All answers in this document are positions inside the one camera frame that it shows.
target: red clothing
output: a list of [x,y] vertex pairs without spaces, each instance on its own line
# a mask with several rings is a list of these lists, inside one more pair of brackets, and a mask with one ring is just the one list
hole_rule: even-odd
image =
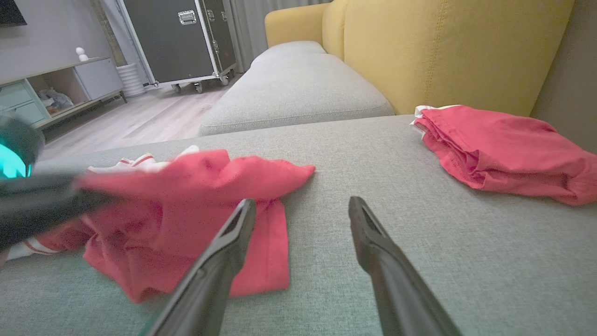
[[156,173],[89,174],[83,188],[121,196],[89,215],[37,239],[57,251],[87,242],[84,258],[139,303],[171,292],[243,198],[257,216],[243,269],[230,294],[248,295],[289,285],[288,236],[278,197],[302,186],[315,167],[242,157],[225,150],[177,158]]
[[548,123],[468,106],[423,109],[415,126],[444,169],[474,189],[597,201],[597,155]]

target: wooden floor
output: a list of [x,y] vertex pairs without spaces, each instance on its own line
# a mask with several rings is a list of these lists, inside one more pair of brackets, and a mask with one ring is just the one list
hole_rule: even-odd
[[192,84],[177,94],[168,86],[90,109],[44,130],[46,146],[39,159],[66,157],[143,143],[197,136],[201,118],[232,86],[219,81],[198,94]]

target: white vase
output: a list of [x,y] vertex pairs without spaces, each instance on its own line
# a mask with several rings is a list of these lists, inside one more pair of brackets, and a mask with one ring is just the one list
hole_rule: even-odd
[[124,96],[126,98],[137,97],[145,94],[145,87],[141,83],[137,65],[135,63],[117,66],[118,75],[124,84]]

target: sofa seam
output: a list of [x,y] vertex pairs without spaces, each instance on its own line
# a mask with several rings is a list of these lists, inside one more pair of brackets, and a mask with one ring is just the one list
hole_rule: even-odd
[[369,111],[380,110],[380,109],[384,108],[385,106],[388,106],[388,104],[389,104],[389,102],[386,101],[383,105],[375,106],[375,107],[370,108],[370,109],[355,109],[355,110],[351,110],[351,111],[340,111],[340,112],[332,112],[332,113],[319,113],[319,114],[312,114],[312,115],[292,115],[292,116],[285,117],[285,118],[261,119],[261,120],[252,121],[250,123],[236,123],[236,124],[228,124],[228,125],[208,126],[208,125],[205,125],[205,124],[201,124],[199,127],[200,128],[211,128],[211,129],[216,129],[216,128],[230,128],[230,127],[235,127],[235,126],[239,126],[239,125],[267,124],[267,123],[273,123],[275,121],[288,120],[288,119],[311,118],[311,117],[315,117],[315,116],[319,116],[319,115],[344,114],[344,113],[354,114],[356,112],[362,112],[362,111],[367,111],[367,110],[369,110]]
[[344,3],[344,8],[342,11],[344,13],[344,15],[342,15],[342,23],[341,23],[341,25],[342,25],[342,27],[341,27],[341,30],[342,30],[342,39],[341,39],[342,40],[342,48],[341,48],[342,58],[340,58],[340,60],[342,62],[344,62],[344,54],[345,54],[344,49],[346,48],[346,40],[344,39],[344,37],[346,36],[345,33],[346,33],[346,12],[347,11],[348,11],[348,1],[346,1]]
[[429,69],[427,70],[427,83],[425,84],[425,93],[423,93],[423,104],[429,104],[429,92],[431,90],[431,82],[435,73],[435,60],[438,56],[439,41],[441,39],[442,28],[444,26],[445,9],[448,5],[448,0],[443,0],[439,9],[438,23],[435,26],[435,37],[433,39],[433,51]]

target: metal latch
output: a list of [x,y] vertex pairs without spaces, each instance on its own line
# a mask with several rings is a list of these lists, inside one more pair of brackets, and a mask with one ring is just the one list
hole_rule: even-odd
[[213,22],[216,20],[213,10],[207,10],[207,18],[210,20],[210,22]]
[[179,12],[179,21],[183,26],[192,25],[193,23],[197,23],[197,15],[195,15],[195,11],[193,10]]

